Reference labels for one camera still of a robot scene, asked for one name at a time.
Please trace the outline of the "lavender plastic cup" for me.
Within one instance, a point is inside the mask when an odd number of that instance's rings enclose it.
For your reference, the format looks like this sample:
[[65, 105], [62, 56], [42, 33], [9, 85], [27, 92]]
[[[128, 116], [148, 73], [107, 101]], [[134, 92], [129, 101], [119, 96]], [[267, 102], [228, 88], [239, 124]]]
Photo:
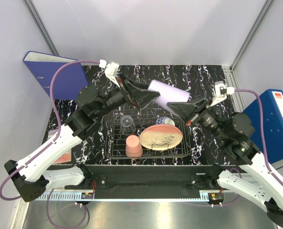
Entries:
[[167, 106], [168, 102], [187, 102], [190, 93], [176, 87], [172, 87], [157, 80], [152, 80], [148, 87], [149, 91], [157, 91], [160, 96], [154, 102], [163, 109], [172, 113], [172, 110]]

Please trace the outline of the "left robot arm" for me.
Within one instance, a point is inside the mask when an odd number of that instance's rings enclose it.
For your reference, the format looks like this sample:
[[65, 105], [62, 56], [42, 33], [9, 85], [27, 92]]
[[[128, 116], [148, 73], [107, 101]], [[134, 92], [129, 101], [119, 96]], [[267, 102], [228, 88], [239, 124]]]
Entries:
[[66, 151], [79, 145], [97, 129], [102, 118], [116, 108], [129, 104], [132, 108], [143, 109], [160, 93], [150, 91], [148, 84], [126, 78], [122, 73], [115, 86], [106, 95], [101, 95], [95, 86], [81, 89], [75, 103], [78, 105], [57, 132], [43, 145], [25, 158], [9, 160], [4, 167], [12, 180], [20, 198], [31, 202], [45, 191], [54, 188], [89, 189], [93, 174], [85, 165], [49, 171], [48, 168]]

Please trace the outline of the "pink plastic cup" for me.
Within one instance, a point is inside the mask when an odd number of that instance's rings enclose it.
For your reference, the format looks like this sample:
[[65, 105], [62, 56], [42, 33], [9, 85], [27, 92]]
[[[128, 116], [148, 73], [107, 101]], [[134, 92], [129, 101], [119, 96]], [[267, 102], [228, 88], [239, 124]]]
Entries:
[[125, 153], [128, 157], [140, 157], [142, 155], [142, 146], [138, 136], [130, 135], [126, 138]]

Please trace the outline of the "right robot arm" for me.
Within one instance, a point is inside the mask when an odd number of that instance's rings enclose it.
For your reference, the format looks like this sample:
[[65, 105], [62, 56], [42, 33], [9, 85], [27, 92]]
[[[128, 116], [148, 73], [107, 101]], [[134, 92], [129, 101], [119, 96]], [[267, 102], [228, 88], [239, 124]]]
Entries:
[[168, 102], [167, 106], [186, 125], [199, 124], [221, 141], [220, 150], [240, 169], [252, 176], [258, 185], [235, 177], [229, 170], [213, 166], [207, 173], [207, 187], [231, 190], [260, 207], [268, 218], [283, 228], [283, 176], [265, 158], [264, 152], [250, 139], [255, 129], [249, 117], [233, 113], [221, 118], [212, 108], [211, 99], [204, 96], [189, 102]]

